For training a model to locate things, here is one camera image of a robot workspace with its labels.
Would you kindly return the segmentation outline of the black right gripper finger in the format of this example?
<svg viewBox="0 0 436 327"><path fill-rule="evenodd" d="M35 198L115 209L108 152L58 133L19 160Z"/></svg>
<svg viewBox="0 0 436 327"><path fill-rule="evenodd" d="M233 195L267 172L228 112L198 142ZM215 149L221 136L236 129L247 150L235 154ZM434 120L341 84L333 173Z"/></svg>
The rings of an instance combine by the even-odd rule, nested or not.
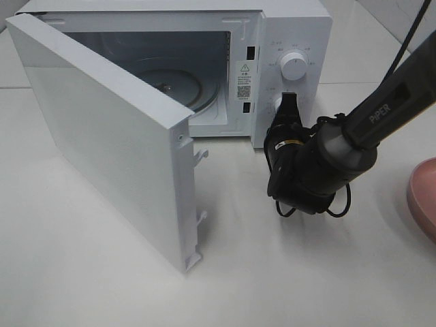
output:
<svg viewBox="0 0 436 327"><path fill-rule="evenodd" d="M274 123L302 123L297 104L297 94L281 94Z"/></svg>

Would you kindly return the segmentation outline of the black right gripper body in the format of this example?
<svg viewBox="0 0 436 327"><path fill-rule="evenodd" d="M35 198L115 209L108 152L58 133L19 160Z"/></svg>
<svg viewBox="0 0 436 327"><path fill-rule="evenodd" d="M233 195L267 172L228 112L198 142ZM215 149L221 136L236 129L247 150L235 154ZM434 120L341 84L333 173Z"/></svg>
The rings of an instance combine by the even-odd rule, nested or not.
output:
<svg viewBox="0 0 436 327"><path fill-rule="evenodd" d="M277 204L314 215L326 211L334 196L316 195L298 180L296 156L307 140L299 118L278 115L273 119L264 140L264 154L270 170L267 194Z"/></svg>

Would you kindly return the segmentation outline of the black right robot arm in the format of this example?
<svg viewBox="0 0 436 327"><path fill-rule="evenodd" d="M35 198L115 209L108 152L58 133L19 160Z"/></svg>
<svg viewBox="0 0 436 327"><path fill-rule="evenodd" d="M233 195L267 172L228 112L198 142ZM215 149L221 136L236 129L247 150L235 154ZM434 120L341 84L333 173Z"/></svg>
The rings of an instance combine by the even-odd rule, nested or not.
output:
<svg viewBox="0 0 436 327"><path fill-rule="evenodd" d="M379 143L435 103L435 34L349 114L303 127L295 93L283 93L267 130L267 194L292 211L329 210L341 188L371 169Z"/></svg>

